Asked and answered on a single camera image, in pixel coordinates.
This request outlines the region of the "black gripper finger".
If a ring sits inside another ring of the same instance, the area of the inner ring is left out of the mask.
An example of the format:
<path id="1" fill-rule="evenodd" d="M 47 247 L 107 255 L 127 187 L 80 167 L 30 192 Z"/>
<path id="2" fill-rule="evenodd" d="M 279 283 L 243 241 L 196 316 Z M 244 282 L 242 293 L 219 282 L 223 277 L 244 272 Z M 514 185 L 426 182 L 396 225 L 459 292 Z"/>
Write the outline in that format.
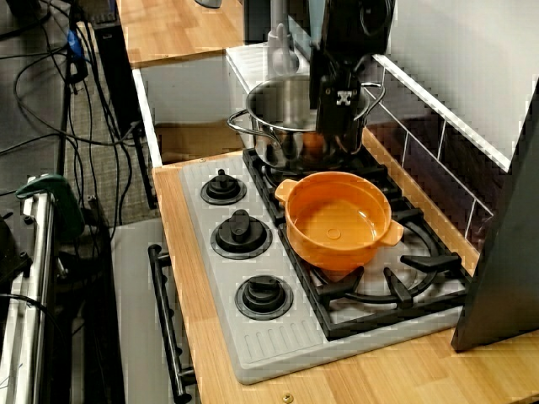
<path id="1" fill-rule="evenodd" d="M 354 155 L 360 149 L 359 126 L 365 102 L 357 82 L 351 88 L 332 81 L 321 81 L 318 94 L 316 131 L 343 153 Z"/>

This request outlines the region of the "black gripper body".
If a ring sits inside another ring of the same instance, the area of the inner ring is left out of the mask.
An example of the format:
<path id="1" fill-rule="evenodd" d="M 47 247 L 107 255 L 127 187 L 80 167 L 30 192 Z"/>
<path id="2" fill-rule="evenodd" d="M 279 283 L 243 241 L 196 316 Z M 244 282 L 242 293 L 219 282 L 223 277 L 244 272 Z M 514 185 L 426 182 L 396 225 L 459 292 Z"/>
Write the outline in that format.
<path id="1" fill-rule="evenodd" d="M 364 40 L 311 42 L 309 101 L 317 110 L 367 110 L 359 79 L 367 58 Z"/>

